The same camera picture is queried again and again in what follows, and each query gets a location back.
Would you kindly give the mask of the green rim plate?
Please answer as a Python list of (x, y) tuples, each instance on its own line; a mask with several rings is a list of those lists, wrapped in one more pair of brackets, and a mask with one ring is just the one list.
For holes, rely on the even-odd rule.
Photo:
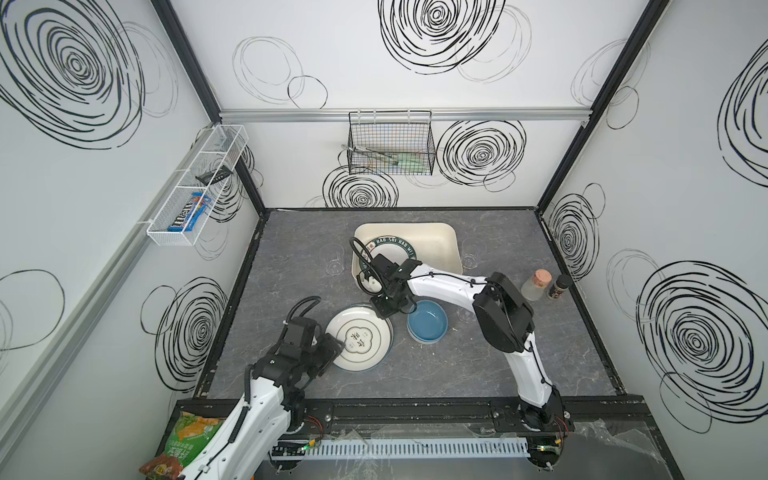
[(366, 244), (372, 258), (383, 255), (389, 261), (401, 265), (406, 260), (417, 260), (415, 248), (398, 236), (379, 236)]

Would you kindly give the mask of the cream plate green motif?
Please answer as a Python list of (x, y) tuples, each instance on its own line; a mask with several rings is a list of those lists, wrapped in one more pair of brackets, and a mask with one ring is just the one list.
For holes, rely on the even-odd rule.
[(392, 324), (366, 305), (353, 305), (337, 313), (325, 332), (342, 343), (334, 365), (349, 372), (362, 372), (379, 365), (394, 339)]

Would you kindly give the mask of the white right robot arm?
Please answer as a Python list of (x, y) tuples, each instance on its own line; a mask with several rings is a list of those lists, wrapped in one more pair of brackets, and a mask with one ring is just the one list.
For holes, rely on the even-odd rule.
[(381, 254), (361, 263), (359, 285), (381, 317), (403, 313), (418, 299), (436, 299), (472, 312), (483, 338), (510, 366), (522, 423), (541, 432), (562, 425), (563, 401), (538, 352), (533, 309), (507, 276), (460, 275), (419, 260), (397, 264)]

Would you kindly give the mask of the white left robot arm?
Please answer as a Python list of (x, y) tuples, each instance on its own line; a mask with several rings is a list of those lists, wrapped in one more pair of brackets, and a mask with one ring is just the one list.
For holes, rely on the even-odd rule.
[(246, 369), (243, 396), (182, 479), (249, 479), (305, 416), (302, 381), (323, 375), (344, 343), (309, 318), (286, 321), (278, 341)]

